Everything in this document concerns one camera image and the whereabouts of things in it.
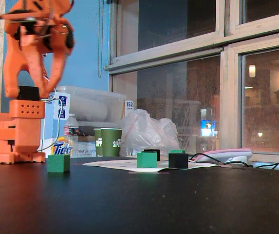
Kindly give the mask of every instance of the green cube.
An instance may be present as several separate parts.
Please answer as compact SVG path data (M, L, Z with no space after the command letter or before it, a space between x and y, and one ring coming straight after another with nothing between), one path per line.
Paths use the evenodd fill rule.
M70 170L70 155L48 155L47 172L67 172Z
M185 150L171 150L170 153L171 154L184 154Z
M157 167L157 152L137 153L137 168Z

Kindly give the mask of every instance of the green paper cup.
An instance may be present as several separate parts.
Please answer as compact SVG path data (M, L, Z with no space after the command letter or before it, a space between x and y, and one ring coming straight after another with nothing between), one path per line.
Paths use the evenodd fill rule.
M101 129L94 128L95 132L95 143L96 143L96 156L102 157L102 138L101 138Z
M117 157L120 153L122 129L102 128L102 153L103 156Z

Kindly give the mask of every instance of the orange robotic arm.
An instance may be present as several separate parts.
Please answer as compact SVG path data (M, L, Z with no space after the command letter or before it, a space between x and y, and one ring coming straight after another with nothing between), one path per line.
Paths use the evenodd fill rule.
M40 121L44 118L44 102L60 81L66 58L74 47L73 28L62 17L74 1L19 0L11 12L3 14L7 37L4 63L5 94L14 98L9 113L0 113L0 163L17 161L44 162L45 153L38 152ZM53 53L49 79L43 65L43 54ZM36 87L18 87L20 71L29 72Z
M47 98L60 81L66 58L71 54L74 39L73 28L61 16L71 9L67 0L19 0L4 14L8 51L4 63L5 95L17 98L18 74L29 72L39 88L39 97ZM49 81L42 55L53 53Z

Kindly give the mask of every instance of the pink device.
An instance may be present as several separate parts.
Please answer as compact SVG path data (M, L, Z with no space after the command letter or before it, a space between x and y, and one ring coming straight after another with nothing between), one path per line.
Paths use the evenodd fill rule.
M209 155L220 162L231 162L231 161L241 161L247 162L252 157L252 149L225 149L225 150L214 150L207 151L204 154ZM216 162L213 159L206 157L204 155L199 155L194 159L196 162Z

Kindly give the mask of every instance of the tide logo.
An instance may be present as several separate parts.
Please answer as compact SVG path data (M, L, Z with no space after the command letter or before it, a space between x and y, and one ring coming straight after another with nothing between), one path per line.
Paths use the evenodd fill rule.
M113 147L114 148L120 148L120 144L121 144L121 139L118 139L117 141L113 142Z
M73 145L65 137L60 137L51 148L53 155L70 154L73 150Z

